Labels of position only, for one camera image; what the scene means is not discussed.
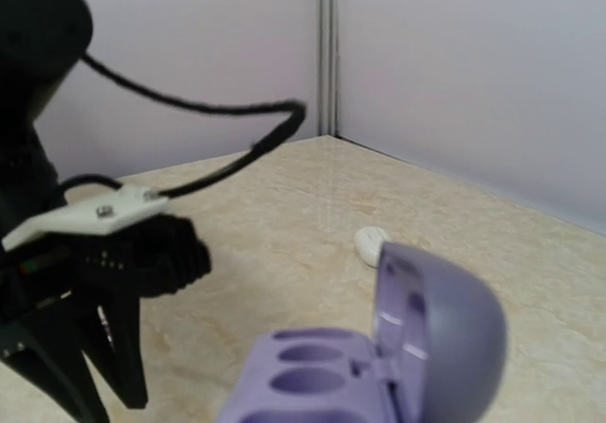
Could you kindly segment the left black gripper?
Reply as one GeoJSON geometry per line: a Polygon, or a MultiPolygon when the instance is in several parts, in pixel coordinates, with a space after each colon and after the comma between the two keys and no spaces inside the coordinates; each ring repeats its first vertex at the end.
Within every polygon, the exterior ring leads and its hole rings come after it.
{"type": "Polygon", "coordinates": [[[211,254],[192,221],[173,215],[106,237],[47,234],[9,252],[1,246],[1,362],[75,421],[107,422],[81,342],[121,402],[143,409],[140,303],[175,294],[210,271],[211,254]]]}

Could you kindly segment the white earbud charging case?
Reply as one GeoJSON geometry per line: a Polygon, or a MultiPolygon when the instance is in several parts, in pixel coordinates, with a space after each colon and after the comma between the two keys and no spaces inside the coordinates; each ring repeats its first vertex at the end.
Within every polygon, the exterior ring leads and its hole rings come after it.
{"type": "Polygon", "coordinates": [[[390,242],[391,237],[378,226],[366,226],[354,235],[354,248],[359,258],[371,268],[376,268],[383,245],[390,242]]]}

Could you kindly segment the blue-grey earbud charging case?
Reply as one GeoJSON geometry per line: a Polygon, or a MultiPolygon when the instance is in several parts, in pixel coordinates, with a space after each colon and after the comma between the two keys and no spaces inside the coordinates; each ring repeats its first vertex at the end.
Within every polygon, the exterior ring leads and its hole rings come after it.
{"type": "Polygon", "coordinates": [[[383,246],[373,333],[283,329],[259,338],[222,422],[476,422],[505,368],[493,290],[444,258],[383,246]]]}

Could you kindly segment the purple earbud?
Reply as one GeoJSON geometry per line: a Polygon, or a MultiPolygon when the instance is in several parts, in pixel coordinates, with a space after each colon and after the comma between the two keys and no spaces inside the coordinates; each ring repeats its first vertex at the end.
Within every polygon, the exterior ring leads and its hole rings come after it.
{"type": "Polygon", "coordinates": [[[110,348],[113,351],[116,351],[116,347],[115,347],[115,343],[114,343],[114,337],[113,337],[113,334],[112,334],[112,329],[110,327],[108,318],[107,318],[106,313],[105,313],[105,311],[104,311],[104,309],[103,309],[102,306],[98,306],[97,307],[97,314],[98,314],[99,321],[100,321],[100,323],[102,325],[102,328],[103,328],[104,333],[105,333],[105,337],[107,339],[107,342],[108,342],[110,348]]]}

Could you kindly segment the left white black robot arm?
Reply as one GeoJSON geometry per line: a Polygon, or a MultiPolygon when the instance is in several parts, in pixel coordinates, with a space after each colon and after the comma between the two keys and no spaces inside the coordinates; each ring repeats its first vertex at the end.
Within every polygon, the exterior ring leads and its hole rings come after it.
{"type": "MultiPolygon", "coordinates": [[[[1,231],[65,206],[34,129],[93,35],[84,0],[1,0],[1,231]]],[[[97,368],[130,409],[147,405],[140,301],[207,274],[192,222],[157,215],[107,237],[48,234],[1,251],[1,360],[79,422],[109,416],[97,368]]]]}

